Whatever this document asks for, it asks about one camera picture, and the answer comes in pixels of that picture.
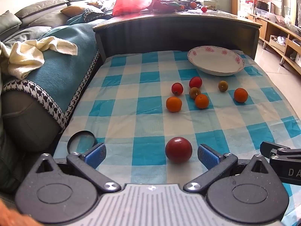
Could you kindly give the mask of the blue white checkered tablecloth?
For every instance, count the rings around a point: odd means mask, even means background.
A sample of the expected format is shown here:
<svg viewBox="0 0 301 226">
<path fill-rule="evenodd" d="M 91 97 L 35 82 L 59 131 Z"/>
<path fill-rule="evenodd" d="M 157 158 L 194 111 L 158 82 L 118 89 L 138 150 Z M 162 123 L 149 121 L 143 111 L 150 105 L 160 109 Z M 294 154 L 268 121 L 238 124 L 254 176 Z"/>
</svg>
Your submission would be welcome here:
<svg viewBox="0 0 301 226">
<path fill-rule="evenodd" d="M 173 137 L 187 139 L 194 151 L 206 144 L 219 153 L 249 159 L 263 141 L 300 147 L 300 120 L 268 75 L 248 56 L 245 68 L 228 76 L 229 88 L 220 92 L 220 77 L 208 75 L 188 61 L 186 52 L 154 52 L 115 56 L 100 67 L 84 92 L 54 156 L 67 155 L 67 142 L 78 131 L 92 132 L 107 148 L 98 170 L 120 184 L 185 184 L 205 171 L 194 152 L 183 165 L 165 155 Z M 209 98 L 206 109 L 189 96 L 189 81 L 203 80 L 201 94 Z M 181 83 L 182 108 L 169 112 L 166 100 Z M 245 103 L 234 91 L 249 94 Z"/>
</svg>

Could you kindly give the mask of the orange mandarin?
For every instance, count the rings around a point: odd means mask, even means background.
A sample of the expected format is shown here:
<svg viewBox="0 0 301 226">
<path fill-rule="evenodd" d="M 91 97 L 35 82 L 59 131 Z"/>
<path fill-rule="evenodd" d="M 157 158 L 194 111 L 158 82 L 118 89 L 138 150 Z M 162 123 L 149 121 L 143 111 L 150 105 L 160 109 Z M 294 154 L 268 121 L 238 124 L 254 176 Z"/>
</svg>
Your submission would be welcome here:
<svg viewBox="0 0 301 226">
<path fill-rule="evenodd" d="M 234 91 L 234 100 L 238 103 L 245 103 L 249 97 L 247 91 L 243 88 L 237 88 Z"/>
<path fill-rule="evenodd" d="M 182 100 L 176 96 L 169 97 L 166 100 L 166 108 L 172 113 L 179 112 L 182 108 Z"/>
<path fill-rule="evenodd" d="M 195 100 L 194 103 L 196 105 L 196 107 L 198 107 L 199 109 L 206 109 L 209 106 L 209 98 L 205 95 L 205 94 L 199 94 Z"/>
</svg>

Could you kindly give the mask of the brown longan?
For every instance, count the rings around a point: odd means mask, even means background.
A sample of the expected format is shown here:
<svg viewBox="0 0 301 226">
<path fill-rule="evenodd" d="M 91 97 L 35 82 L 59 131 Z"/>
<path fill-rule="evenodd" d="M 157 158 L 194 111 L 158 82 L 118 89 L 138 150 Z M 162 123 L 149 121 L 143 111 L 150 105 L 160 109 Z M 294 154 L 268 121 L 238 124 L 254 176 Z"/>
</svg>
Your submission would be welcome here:
<svg viewBox="0 0 301 226">
<path fill-rule="evenodd" d="M 218 84 L 218 88 L 220 92 L 226 92 L 228 90 L 228 83 L 226 81 L 220 81 Z"/>
<path fill-rule="evenodd" d="M 200 91 L 200 89 L 197 88 L 197 87 L 192 87 L 192 88 L 189 90 L 189 96 L 190 96 L 190 98 L 193 99 L 193 100 L 195 100 L 196 97 L 197 97 L 198 95 L 200 95 L 200 94 L 201 94 L 201 91 Z"/>
</svg>

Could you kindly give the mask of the red cherry tomato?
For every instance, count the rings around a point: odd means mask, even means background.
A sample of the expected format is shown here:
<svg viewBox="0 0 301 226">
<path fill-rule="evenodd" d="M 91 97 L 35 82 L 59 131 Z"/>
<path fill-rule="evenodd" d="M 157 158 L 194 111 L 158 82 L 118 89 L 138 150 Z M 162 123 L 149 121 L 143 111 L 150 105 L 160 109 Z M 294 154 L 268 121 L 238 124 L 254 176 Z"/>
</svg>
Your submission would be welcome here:
<svg viewBox="0 0 301 226">
<path fill-rule="evenodd" d="M 194 76 L 190 81 L 189 81 L 189 87 L 190 88 L 200 88 L 203 84 L 203 80 L 199 76 Z"/>
<path fill-rule="evenodd" d="M 174 83 L 171 87 L 171 92 L 175 96 L 180 96 L 184 91 L 183 85 L 181 83 Z"/>
</svg>

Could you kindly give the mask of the wooden tv cabinet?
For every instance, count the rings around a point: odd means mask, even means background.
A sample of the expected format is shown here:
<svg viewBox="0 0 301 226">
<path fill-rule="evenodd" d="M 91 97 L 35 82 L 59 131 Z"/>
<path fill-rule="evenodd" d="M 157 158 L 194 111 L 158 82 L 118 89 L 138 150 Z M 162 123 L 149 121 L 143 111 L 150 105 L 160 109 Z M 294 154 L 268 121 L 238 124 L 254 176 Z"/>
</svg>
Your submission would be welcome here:
<svg viewBox="0 0 301 226">
<path fill-rule="evenodd" d="M 281 56 L 282 67 L 288 63 L 300 75 L 300 35 L 257 15 L 249 14 L 248 19 L 261 25 L 259 39 L 263 48 L 272 48 Z"/>
</svg>

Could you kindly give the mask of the cream yellow towel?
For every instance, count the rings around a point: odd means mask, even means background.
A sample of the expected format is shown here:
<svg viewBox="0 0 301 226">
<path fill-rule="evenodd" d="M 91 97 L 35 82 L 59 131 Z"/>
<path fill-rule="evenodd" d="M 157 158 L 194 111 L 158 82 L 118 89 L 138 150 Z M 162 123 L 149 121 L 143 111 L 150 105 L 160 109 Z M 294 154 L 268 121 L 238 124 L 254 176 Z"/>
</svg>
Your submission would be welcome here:
<svg viewBox="0 0 301 226">
<path fill-rule="evenodd" d="M 78 54 L 76 44 L 54 36 L 40 40 L 16 41 L 12 47 L 1 43 L 1 73 L 19 80 L 25 79 L 30 72 L 44 65 L 43 52 L 46 50 L 71 56 Z"/>
</svg>

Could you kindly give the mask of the grey sofa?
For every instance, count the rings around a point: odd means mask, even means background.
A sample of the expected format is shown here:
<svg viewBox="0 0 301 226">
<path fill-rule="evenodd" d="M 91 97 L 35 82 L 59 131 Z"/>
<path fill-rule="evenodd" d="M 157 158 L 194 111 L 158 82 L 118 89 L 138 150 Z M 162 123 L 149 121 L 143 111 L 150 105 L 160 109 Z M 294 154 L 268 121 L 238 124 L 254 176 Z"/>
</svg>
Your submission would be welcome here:
<svg viewBox="0 0 301 226">
<path fill-rule="evenodd" d="M 107 15 L 102 10 L 100 10 L 95 6 L 87 6 L 87 7 L 88 8 L 84 12 L 92 11 L 96 14 Z M 67 22 L 72 18 L 74 17 L 70 18 L 62 13 L 57 13 L 54 17 L 48 19 L 47 21 L 48 23 L 44 27 L 55 28 L 55 27 L 63 26 L 66 25 Z M 36 26 L 41 26 L 41 25 L 28 24 L 26 27 L 22 29 L 18 29 L 13 34 L 10 34 L 8 36 L 1 36 L 1 43 L 9 41 L 12 36 L 14 36 L 16 33 L 20 31 L 23 31 L 24 29 L 28 29 Z M 100 60 L 98 59 L 98 64 L 95 67 L 94 71 L 92 72 L 91 77 L 95 73 L 96 69 L 99 67 L 99 64 L 100 64 Z M 24 180 L 24 177 L 26 176 L 27 172 L 30 170 L 33 163 L 38 158 L 38 156 L 42 153 L 47 153 L 50 150 L 52 150 L 54 148 L 54 144 L 56 142 L 57 136 L 64 130 L 59 131 L 57 134 L 52 134 L 52 133 L 51 134 L 46 134 L 46 133 L 13 134 L 10 132 L 6 132 L 3 128 L 1 128 L 1 193 L 14 194 L 17 188 Z"/>
</svg>

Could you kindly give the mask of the white floral porcelain bowl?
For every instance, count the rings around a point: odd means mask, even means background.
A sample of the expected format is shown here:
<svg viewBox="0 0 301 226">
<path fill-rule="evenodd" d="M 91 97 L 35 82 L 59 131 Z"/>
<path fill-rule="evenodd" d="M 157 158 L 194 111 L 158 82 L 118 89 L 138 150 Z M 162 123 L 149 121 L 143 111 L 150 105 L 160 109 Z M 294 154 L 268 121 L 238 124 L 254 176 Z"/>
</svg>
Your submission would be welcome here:
<svg viewBox="0 0 301 226">
<path fill-rule="evenodd" d="M 245 61 L 240 55 L 223 47 L 195 47 L 188 52 L 187 57 L 198 69 L 213 76 L 232 76 L 245 67 Z"/>
</svg>

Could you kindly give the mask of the red green snack bag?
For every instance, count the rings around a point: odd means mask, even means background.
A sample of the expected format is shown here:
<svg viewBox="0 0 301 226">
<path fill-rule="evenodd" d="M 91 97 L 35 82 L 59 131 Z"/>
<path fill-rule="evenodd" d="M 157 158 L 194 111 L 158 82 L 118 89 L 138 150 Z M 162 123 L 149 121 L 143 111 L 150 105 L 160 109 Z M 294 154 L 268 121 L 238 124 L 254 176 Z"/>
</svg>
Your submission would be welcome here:
<svg viewBox="0 0 301 226">
<path fill-rule="evenodd" d="M 152 0 L 148 6 L 148 10 L 158 13 L 171 13 L 174 11 L 182 11 L 183 8 L 180 4 L 172 0 Z"/>
</svg>

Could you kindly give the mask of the dark coffee table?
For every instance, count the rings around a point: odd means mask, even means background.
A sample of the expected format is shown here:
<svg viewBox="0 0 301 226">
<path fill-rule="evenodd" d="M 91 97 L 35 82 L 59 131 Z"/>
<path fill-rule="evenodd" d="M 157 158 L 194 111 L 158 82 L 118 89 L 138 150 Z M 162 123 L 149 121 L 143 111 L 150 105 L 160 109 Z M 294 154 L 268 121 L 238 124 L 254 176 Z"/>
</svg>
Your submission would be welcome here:
<svg viewBox="0 0 301 226">
<path fill-rule="evenodd" d="M 173 13 L 141 12 L 113 17 L 95 26 L 102 59 L 114 55 L 179 50 L 213 45 L 254 58 L 261 25 L 224 12 L 200 9 Z"/>
</svg>

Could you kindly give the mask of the orange fruit on table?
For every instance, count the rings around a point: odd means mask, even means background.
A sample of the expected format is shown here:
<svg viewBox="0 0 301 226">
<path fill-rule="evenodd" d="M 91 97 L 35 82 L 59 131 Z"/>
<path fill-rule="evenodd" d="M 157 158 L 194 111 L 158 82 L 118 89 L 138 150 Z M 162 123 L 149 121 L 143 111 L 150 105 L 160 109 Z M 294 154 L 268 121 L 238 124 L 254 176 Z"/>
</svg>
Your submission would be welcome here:
<svg viewBox="0 0 301 226">
<path fill-rule="evenodd" d="M 195 9 L 197 7 L 197 4 L 196 4 L 196 2 L 192 1 L 192 2 L 190 2 L 189 6 L 191 9 Z"/>
</svg>

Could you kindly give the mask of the black magnifying glass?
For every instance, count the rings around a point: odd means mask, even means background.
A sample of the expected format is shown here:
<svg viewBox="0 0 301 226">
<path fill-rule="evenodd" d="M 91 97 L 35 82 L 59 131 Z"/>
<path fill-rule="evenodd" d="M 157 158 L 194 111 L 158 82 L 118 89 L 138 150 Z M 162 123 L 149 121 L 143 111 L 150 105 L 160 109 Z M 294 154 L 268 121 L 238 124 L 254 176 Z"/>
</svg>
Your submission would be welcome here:
<svg viewBox="0 0 301 226">
<path fill-rule="evenodd" d="M 85 153 L 97 144 L 95 135 L 87 130 L 78 131 L 73 134 L 67 142 L 68 154 L 78 152 Z"/>
</svg>

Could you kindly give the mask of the large dark red plum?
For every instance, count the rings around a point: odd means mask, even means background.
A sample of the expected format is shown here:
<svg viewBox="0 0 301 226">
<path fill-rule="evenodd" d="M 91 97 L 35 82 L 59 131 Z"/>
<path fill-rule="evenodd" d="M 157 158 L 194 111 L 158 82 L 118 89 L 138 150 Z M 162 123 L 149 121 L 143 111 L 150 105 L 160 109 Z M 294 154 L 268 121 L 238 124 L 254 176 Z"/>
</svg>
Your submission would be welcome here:
<svg viewBox="0 0 301 226">
<path fill-rule="evenodd" d="M 175 164 L 187 162 L 192 156 L 192 145 L 183 137 L 170 139 L 165 146 L 166 157 Z"/>
</svg>

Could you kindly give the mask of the yellow cushion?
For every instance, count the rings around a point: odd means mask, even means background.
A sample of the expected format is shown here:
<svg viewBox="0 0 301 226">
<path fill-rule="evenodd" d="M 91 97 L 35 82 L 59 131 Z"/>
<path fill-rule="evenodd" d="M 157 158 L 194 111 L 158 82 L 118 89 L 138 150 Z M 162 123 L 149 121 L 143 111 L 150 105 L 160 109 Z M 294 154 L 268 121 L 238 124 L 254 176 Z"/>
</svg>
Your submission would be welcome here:
<svg viewBox="0 0 301 226">
<path fill-rule="evenodd" d="M 60 12 L 71 18 L 82 14 L 87 8 L 87 6 L 68 6 L 60 10 Z"/>
</svg>

